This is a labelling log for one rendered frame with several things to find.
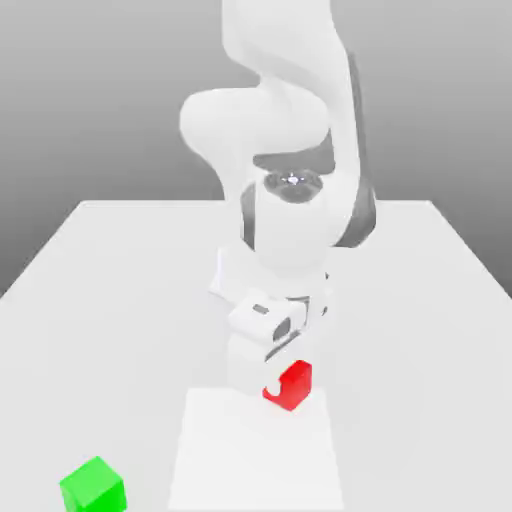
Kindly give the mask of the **small green cube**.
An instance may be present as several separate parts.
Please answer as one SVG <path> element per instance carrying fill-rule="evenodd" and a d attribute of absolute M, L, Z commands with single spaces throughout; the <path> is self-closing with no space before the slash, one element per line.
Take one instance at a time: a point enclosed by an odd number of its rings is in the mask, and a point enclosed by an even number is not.
<path fill-rule="evenodd" d="M 125 512 L 123 479 L 96 456 L 60 481 L 66 512 Z"/>

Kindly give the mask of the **small red cube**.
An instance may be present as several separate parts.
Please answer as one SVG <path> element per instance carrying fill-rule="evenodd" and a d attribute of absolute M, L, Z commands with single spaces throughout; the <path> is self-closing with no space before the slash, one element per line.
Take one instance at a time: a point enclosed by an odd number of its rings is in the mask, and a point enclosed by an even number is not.
<path fill-rule="evenodd" d="M 297 360 L 279 376 L 273 390 L 263 388 L 262 396 L 286 411 L 293 411 L 308 397 L 311 389 L 312 365 Z"/>

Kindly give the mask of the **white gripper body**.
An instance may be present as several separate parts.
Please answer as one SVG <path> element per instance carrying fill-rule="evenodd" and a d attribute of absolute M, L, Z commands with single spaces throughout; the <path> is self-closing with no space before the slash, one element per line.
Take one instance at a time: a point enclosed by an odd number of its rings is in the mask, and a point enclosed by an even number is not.
<path fill-rule="evenodd" d="M 264 345 L 241 334 L 230 336 L 227 366 L 230 384 L 249 395 L 261 394 L 264 388 L 265 362 L 283 361 L 289 366 L 302 358 L 305 336 L 292 332 L 274 346 Z"/>

